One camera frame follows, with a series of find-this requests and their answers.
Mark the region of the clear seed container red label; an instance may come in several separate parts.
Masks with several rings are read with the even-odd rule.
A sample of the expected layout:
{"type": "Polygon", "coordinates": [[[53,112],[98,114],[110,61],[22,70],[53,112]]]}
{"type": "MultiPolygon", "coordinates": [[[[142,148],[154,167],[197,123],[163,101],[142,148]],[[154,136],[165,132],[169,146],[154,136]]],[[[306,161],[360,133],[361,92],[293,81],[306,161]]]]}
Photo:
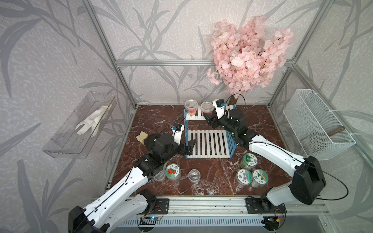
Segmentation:
{"type": "Polygon", "coordinates": [[[196,100],[187,100],[185,102],[185,110],[189,116],[194,116],[198,109],[198,102],[196,100]]]}

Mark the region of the strawberry lid seed container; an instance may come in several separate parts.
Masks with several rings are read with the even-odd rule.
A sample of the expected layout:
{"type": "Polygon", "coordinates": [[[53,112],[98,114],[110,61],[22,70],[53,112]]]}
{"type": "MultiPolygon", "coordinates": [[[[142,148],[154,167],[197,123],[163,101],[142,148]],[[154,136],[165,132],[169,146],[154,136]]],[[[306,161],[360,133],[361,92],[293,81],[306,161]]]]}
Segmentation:
{"type": "Polygon", "coordinates": [[[178,181],[181,179],[181,169],[178,164],[169,164],[165,169],[166,178],[170,181],[178,181]]]}

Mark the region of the small clear container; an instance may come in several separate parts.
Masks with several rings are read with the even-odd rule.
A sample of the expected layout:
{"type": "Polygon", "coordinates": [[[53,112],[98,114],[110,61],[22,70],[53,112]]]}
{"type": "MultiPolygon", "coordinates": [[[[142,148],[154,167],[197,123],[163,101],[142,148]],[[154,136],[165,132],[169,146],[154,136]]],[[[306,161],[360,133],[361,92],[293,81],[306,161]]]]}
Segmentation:
{"type": "Polygon", "coordinates": [[[157,175],[153,177],[153,180],[155,180],[156,182],[163,182],[165,181],[165,179],[166,179],[166,174],[164,170],[160,171],[157,175]]]}

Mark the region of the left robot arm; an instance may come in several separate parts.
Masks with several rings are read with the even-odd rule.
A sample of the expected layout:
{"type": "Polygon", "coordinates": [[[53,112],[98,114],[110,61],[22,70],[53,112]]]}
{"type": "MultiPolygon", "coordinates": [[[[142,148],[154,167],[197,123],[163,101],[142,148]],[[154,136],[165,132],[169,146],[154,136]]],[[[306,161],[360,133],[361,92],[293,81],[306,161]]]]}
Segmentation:
{"type": "Polygon", "coordinates": [[[130,171],[97,200],[69,212],[69,233],[108,233],[127,218],[143,213],[155,205],[156,197],[147,190],[139,192],[133,201],[127,199],[160,173],[175,155],[191,155],[196,140],[181,143],[181,133],[147,134],[141,132],[136,139],[147,153],[141,156],[130,171]]]}

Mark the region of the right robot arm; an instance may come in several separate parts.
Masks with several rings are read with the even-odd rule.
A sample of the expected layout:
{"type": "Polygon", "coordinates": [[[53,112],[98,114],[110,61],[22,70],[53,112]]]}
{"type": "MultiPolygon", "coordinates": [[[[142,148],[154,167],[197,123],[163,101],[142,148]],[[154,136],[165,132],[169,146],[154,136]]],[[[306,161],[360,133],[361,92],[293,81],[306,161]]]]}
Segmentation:
{"type": "Polygon", "coordinates": [[[292,181],[267,190],[261,196],[263,207],[280,206],[295,200],[311,205],[326,186],[326,180],[318,159],[307,158],[289,152],[268,141],[265,137],[246,126],[246,118],[240,109],[204,113],[208,125],[222,127],[242,148],[256,153],[280,167],[292,181]]]}

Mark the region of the blue white two-tier shelf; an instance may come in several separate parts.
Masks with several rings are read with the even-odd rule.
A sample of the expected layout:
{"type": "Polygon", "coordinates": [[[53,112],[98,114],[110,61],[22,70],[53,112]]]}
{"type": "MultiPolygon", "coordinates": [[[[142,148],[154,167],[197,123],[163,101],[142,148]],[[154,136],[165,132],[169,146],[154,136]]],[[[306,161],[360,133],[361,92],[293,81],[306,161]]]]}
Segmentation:
{"type": "Polygon", "coordinates": [[[198,106],[195,115],[190,116],[184,111],[186,142],[196,140],[192,155],[186,155],[186,159],[230,159],[234,155],[237,144],[230,133],[225,130],[189,130],[188,122],[204,120],[201,107],[198,106]]]}

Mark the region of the pink flower lid container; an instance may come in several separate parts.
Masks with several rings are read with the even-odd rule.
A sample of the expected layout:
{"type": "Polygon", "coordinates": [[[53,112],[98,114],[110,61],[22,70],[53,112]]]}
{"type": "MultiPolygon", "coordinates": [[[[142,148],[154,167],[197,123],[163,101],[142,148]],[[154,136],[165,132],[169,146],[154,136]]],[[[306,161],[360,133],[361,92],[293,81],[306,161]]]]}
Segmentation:
{"type": "Polygon", "coordinates": [[[235,185],[238,188],[244,188],[249,186],[253,181],[253,177],[250,171],[246,169],[240,169],[235,175],[235,185]]]}

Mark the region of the carrot lid seed container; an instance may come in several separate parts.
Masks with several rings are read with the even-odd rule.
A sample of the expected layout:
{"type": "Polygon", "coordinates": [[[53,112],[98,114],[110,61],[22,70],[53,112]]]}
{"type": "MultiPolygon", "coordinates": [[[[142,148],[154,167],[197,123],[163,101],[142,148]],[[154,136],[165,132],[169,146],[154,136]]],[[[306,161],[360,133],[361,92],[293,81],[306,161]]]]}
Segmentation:
{"type": "Polygon", "coordinates": [[[254,170],[252,172],[252,178],[253,180],[250,184],[252,188],[258,188],[258,187],[264,186],[269,181],[267,173],[260,169],[254,170]]]}

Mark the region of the black work glove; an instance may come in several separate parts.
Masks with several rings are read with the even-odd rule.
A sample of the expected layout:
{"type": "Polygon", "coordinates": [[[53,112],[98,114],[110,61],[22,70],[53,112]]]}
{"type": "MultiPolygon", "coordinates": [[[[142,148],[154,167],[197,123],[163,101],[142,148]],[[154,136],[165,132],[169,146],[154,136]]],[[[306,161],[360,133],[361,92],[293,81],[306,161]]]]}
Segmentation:
{"type": "Polygon", "coordinates": [[[156,134],[147,134],[144,131],[141,131],[139,135],[136,136],[137,141],[142,143],[146,147],[150,147],[154,144],[154,139],[156,138],[156,134]]]}

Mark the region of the pink artificial blossom tree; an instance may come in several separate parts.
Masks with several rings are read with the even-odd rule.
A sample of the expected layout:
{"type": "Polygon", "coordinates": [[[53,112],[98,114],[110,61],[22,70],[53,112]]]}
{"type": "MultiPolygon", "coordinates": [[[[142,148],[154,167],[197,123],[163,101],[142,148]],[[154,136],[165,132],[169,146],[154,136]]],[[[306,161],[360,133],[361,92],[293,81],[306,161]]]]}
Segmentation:
{"type": "Polygon", "coordinates": [[[211,36],[214,69],[207,71],[211,83],[224,83],[228,102],[255,87],[268,86],[278,68],[284,66],[294,33],[290,28],[277,30],[265,39],[265,16],[258,16],[238,28],[226,19],[215,24],[211,36]]]}

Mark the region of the white glove in tray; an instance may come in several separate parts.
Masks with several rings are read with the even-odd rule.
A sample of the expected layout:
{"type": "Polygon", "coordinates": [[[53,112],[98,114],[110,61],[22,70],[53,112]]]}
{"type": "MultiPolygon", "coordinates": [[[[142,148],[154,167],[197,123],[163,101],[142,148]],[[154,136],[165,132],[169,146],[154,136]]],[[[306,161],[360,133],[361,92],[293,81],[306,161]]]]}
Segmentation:
{"type": "Polygon", "coordinates": [[[91,137],[95,137],[99,131],[98,127],[100,126],[100,121],[109,107],[109,105],[101,106],[98,110],[89,115],[85,120],[78,123],[75,129],[77,130],[80,126],[82,128],[77,132],[77,134],[83,135],[90,129],[91,137]]]}

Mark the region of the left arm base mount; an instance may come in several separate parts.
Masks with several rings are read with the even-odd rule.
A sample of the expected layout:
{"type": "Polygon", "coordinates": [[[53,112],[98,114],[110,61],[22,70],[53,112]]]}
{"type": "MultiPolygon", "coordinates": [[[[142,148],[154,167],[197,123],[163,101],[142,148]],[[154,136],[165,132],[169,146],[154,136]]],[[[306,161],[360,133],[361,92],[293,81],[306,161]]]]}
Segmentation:
{"type": "Polygon", "coordinates": [[[149,190],[145,189],[139,192],[146,199],[147,206],[141,214],[168,214],[170,199],[157,198],[149,190]]]}

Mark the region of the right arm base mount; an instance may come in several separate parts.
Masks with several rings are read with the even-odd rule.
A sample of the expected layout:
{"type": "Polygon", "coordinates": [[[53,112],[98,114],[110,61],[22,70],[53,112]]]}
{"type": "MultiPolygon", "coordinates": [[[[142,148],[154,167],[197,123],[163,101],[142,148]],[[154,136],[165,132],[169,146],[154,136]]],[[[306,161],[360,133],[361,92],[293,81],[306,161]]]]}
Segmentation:
{"type": "Polygon", "coordinates": [[[287,210],[284,204],[275,206],[267,200],[249,196],[245,199],[245,205],[249,214],[286,214],[287,210]]]}

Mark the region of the clear acrylic wall tray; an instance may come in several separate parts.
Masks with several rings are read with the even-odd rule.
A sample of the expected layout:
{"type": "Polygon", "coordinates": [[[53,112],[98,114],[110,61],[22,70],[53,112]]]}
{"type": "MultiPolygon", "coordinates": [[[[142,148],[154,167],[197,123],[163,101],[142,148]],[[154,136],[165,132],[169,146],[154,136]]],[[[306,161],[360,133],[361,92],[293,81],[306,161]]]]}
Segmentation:
{"type": "Polygon", "coordinates": [[[89,91],[42,151],[52,158],[87,158],[116,105],[114,95],[89,91]]]}

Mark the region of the wooden handled brush in basket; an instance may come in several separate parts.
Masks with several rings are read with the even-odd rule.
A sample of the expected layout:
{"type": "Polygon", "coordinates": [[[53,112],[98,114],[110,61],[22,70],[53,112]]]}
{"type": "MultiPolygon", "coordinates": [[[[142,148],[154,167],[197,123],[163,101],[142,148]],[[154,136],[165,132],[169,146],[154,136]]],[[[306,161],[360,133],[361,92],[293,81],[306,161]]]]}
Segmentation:
{"type": "Polygon", "coordinates": [[[307,153],[314,153],[326,147],[326,141],[331,136],[340,133],[345,130],[344,126],[340,126],[327,134],[320,134],[317,132],[312,132],[310,135],[303,139],[304,150],[307,153]]]}

